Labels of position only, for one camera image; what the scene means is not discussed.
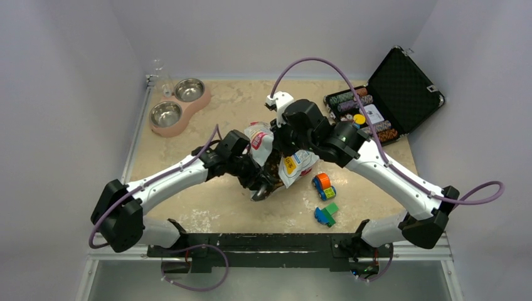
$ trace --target case lid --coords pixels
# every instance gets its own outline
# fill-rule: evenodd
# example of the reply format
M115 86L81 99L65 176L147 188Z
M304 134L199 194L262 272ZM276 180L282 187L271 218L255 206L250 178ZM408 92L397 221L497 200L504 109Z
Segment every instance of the case lid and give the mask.
M399 46L390 50L368 80L405 133L410 133L444 102L419 67Z

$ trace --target stainless steel bowl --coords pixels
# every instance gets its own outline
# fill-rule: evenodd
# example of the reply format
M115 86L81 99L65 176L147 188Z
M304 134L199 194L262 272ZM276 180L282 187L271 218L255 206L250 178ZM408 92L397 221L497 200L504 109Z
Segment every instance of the stainless steel bowl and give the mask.
M176 98L182 102L193 102L205 92L205 84L196 78L187 78L176 85Z
M150 122L156 127L170 127L176 124L183 114L176 102L161 102L150 111Z

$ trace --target yellow poker chip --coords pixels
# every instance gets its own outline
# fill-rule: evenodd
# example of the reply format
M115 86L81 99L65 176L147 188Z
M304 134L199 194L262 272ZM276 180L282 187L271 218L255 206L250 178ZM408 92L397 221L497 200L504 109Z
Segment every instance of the yellow poker chip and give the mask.
M353 122L358 125L363 125L366 123L366 117L364 117L364 115L355 114L355 116L353 116Z

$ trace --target white wall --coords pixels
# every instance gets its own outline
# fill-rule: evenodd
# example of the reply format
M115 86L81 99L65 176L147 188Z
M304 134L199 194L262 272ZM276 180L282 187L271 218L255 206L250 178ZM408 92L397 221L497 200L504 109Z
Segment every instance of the white wall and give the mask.
M439 0L413 46L449 101L410 136L419 173L462 194L491 179L507 184L496 202L450 217L466 300L532 293L531 15L530 0Z
M367 79L393 45L410 47L436 0L112 0L145 71L155 57L176 77L276 78L321 56ZM307 63L292 77L334 77Z
M73 300L144 73L108 0L3 1L0 41L1 299Z

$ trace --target white card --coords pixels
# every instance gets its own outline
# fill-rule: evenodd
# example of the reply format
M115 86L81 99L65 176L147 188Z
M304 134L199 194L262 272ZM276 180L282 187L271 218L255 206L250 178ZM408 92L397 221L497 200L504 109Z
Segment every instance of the white card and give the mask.
M375 105L364 106L364 109L366 109L366 113L368 113L368 117L370 118L372 124L384 121L384 117L382 117L381 112L377 110L377 107L375 107Z

